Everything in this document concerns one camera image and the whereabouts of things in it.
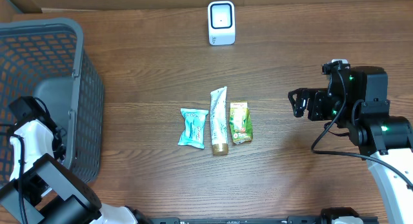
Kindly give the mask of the green juice carton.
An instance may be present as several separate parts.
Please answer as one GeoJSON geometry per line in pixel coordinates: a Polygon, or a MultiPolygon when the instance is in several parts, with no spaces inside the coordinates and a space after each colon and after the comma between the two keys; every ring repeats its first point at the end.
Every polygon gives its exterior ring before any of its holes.
{"type": "Polygon", "coordinates": [[[230,129],[235,144],[253,140],[253,128],[247,101],[230,103],[230,129]]]}

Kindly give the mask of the white conditioner tube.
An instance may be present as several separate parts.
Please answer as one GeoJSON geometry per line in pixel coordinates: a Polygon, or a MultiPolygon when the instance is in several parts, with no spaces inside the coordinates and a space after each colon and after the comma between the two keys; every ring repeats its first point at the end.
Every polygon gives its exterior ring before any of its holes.
{"type": "Polygon", "coordinates": [[[214,156],[228,154],[228,136],[226,119],[227,87],[216,89],[210,93],[210,131],[212,152],[214,156]]]}

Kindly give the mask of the teal wet wipes pack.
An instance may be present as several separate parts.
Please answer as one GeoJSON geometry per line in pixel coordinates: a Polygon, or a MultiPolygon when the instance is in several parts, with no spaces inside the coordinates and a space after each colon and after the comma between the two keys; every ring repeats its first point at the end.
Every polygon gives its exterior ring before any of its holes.
{"type": "Polygon", "coordinates": [[[180,136],[178,145],[204,149],[204,129],[208,111],[182,108],[181,114],[185,120],[185,130],[180,136]]]}

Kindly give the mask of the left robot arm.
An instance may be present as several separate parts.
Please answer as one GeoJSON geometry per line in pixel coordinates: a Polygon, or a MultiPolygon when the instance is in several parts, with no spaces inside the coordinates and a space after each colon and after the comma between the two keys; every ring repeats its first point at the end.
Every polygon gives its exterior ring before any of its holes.
{"type": "Polygon", "coordinates": [[[10,181],[1,205],[20,223],[137,223],[151,220],[137,209],[113,207],[62,165],[61,128],[43,101],[23,96],[9,104],[16,117],[3,135],[14,148],[10,181]]]}

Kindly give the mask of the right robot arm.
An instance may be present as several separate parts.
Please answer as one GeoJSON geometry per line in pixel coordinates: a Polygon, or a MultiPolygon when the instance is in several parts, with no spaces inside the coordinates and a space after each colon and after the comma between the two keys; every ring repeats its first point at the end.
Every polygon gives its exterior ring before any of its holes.
{"type": "Polygon", "coordinates": [[[390,223],[412,223],[412,125],[390,115],[388,76],[378,66],[355,66],[343,61],[324,64],[326,88],[298,88],[288,93],[293,115],[307,114],[324,121],[310,149],[315,154],[348,156],[367,162],[380,191],[390,223]],[[316,150],[332,126],[345,128],[357,153],[316,150]]]}

